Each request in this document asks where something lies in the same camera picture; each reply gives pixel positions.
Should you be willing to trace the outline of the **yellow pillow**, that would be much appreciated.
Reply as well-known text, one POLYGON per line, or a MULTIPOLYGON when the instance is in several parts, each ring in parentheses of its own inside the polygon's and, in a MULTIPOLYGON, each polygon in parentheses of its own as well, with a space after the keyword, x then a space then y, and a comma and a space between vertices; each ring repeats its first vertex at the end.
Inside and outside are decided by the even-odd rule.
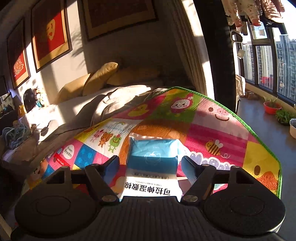
POLYGON ((70 99, 80 97, 82 95, 84 84, 91 77, 91 73, 81 76, 66 85, 58 92, 54 104, 60 104, 70 99))
POLYGON ((118 64, 109 62, 101 66, 84 84, 83 96, 91 95, 101 90, 107 80, 118 70, 118 64))

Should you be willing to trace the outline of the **middle red framed picture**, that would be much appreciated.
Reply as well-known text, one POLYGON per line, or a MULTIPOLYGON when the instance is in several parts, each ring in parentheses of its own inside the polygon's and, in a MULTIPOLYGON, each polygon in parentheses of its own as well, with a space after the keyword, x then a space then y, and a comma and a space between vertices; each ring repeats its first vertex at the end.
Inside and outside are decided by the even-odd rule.
POLYGON ((31 9, 32 51, 36 71, 72 50, 67 1, 42 0, 31 9))

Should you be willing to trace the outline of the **dark framed picture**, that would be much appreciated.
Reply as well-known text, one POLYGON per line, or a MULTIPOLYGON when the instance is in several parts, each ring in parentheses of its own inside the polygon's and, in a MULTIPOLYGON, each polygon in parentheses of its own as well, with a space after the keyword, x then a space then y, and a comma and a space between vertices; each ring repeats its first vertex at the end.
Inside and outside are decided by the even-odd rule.
POLYGON ((157 18, 153 1, 82 1, 87 39, 157 18))

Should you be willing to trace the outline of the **colourful cartoon play mat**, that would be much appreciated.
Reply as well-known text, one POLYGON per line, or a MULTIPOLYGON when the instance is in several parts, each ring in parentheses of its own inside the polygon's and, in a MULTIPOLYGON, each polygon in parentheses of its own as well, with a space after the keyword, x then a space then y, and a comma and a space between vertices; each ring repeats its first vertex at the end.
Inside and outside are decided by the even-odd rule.
POLYGON ((116 155, 126 166, 129 137, 179 140, 198 164, 220 170, 240 166, 276 196, 281 195, 281 164, 258 135, 222 104, 191 90, 170 88, 121 111, 42 155, 27 178, 30 189, 62 166, 72 170, 102 164, 116 155))

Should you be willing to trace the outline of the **red framed wall picture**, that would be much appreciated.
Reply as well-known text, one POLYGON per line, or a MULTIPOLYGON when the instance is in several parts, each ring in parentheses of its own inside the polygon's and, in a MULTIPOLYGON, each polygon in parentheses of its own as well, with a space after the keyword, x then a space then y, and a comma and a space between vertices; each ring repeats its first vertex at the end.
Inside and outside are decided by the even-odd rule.
POLYGON ((31 76, 25 43, 25 18, 15 25, 6 43, 11 82, 16 90, 31 76))

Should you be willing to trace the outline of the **blue white wipes packet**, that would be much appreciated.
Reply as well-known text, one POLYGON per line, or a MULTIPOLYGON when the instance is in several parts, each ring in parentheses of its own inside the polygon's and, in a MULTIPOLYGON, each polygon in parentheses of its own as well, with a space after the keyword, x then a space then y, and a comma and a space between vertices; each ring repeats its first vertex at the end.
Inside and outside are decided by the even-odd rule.
POLYGON ((177 170, 187 150, 177 139, 130 136, 125 182, 119 199, 172 196, 180 201, 183 193, 177 170))

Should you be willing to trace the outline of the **white grey bed blanket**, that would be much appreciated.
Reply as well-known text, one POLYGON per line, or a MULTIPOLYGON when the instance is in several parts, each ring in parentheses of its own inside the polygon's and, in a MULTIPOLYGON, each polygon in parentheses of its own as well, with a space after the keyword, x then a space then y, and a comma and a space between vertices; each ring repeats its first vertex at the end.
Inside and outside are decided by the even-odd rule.
POLYGON ((33 108, 19 122, 39 131, 41 142, 50 134, 59 135, 88 128, 135 107, 164 90, 166 88, 144 84, 105 88, 94 94, 75 97, 45 108, 33 108))

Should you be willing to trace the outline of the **red flower pot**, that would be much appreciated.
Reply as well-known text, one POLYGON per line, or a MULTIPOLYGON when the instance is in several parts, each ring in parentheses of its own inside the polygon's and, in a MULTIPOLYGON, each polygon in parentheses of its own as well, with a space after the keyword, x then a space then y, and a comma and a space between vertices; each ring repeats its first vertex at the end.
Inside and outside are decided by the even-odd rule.
POLYGON ((277 97, 264 97, 264 110, 267 114, 275 115, 278 110, 281 110, 281 105, 277 103, 277 97))

